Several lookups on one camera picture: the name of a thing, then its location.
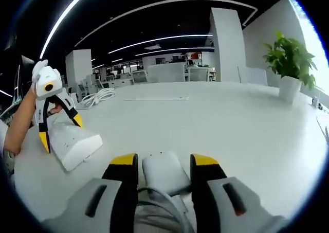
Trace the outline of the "person's left hand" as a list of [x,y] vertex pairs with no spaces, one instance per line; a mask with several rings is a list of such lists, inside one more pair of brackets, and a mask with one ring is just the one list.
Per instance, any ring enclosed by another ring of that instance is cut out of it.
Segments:
[[62,106],[58,103],[54,104],[54,107],[49,110],[51,115],[58,114],[62,110]]

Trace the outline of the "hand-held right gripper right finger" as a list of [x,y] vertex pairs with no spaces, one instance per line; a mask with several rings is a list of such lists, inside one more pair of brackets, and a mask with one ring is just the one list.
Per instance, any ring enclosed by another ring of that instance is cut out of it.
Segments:
[[281,232],[284,217],[271,215],[260,197],[228,177],[210,156],[190,156],[191,198],[197,232]]

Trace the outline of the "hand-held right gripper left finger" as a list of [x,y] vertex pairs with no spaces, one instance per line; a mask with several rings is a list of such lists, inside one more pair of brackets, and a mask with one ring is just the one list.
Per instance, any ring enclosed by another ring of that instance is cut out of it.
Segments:
[[138,155],[113,158],[101,178],[82,186],[68,203],[69,232],[133,232]]

